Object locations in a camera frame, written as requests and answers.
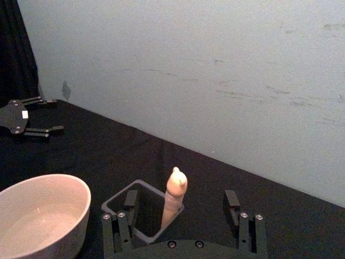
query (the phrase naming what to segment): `light blue wall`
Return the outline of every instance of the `light blue wall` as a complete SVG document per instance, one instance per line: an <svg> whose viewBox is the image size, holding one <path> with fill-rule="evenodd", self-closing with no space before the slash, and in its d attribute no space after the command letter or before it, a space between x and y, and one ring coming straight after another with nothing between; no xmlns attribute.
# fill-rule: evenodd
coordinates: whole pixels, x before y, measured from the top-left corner
<svg viewBox="0 0 345 259"><path fill-rule="evenodd" d="M345 2L287 2L19 5L46 98L345 206Z"/></svg>

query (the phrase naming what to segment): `screw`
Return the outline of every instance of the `screw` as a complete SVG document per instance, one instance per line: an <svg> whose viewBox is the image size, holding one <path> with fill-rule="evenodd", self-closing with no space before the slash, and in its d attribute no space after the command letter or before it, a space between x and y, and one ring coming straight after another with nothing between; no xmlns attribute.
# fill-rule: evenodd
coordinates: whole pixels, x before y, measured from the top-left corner
<svg viewBox="0 0 345 259"><path fill-rule="evenodd" d="M198 240L198 241L195 242L195 246L197 248L203 248L204 247L204 243L203 243L203 241Z"/></svg>
<svg viewBox="0 0 345 259"><path fill-rule="evenodd" d="M124 213L124 212L119 212L119 213L118 213L118 217L124 217L125 214L126 214L126 213Z"/></svg>
<svg viewBox="0 0 345 259"><path fill-rule="evenodd" d="M248 217L248 214L245 212L241 212L240 215L241 215L241 217Z"/></svg>
<svg viewBox="0 0 345 259"><path fill-rule="evenodd" d="M105 219L105 220L110 219L110 214L108 214L108 213L104 214L103 219Z"/></svg>
<svg viewBox="0 0 345 259"><path fill-rule="evenodd" d="M264 217L263 217L261 214L255 215L255 218L256 218L257 220L263 220L263 219L264 219Z"/></svg>
<svg viewBox="0 0 345 259"><path fill-rule="evenodd" d="M174 248L174 247L176 247L176 242L173 241L173 240L169 241L169 242L168 242L168 247L169 247L169 248Z"/></svg>

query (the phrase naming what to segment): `black fabric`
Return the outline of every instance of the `black fabric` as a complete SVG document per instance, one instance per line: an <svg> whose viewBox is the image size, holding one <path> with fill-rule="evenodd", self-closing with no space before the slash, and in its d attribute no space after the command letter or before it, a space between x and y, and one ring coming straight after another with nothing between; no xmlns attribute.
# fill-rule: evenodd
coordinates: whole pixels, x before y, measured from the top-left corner
<svg viewBox="0 0 345 259"><path fill-rule="evenodd" d="M38 96L35 58L16 0L0 0L0 106Z"/></svg>
<svg viewBox="0 0 345 259"><path fill-rule="evenodd" d="M158 241L200 239L236 247L222 209L223 190L266 219L269 258L343 258L345 209L208 158L64 101L29 112L31 126L64 125L49 143L0 137L0 190L52 173L83 179L92 193L78 258L102 258L101 204L136 179L165 192L174 166L188 177L185 210Z"/></svg>

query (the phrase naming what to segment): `white bowl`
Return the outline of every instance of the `white bowl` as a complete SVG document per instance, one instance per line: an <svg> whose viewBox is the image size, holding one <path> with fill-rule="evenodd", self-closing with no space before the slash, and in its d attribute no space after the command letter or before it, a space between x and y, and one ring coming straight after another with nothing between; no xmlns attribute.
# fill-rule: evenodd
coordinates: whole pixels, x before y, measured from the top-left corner
<svg viewBox="0 0 345 259"><path fill-rule="evenodd" d="M0 259L74 258L85 239L89 187L75 176L50 174L0 192Z"/></svg>

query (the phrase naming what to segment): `black table surface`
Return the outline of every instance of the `black table surface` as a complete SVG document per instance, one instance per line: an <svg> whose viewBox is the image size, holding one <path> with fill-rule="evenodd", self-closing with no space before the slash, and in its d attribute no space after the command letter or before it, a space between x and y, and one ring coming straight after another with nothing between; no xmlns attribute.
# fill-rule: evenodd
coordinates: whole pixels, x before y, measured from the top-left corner
<svg viewBox="0 0 345 259"><path fill-rule="evenodd" d="M91 190L84 245L77 258L102 258L101 205L136 179L165 192L174 166L188 177L185 210L160 237L236 247L223 212L232 189L241 209L266 220L269 258L345 258L345 209L64 101L29 112L30 126L64 125L49 142L0 135L0 190L54 173L75 175Z"/></svg>

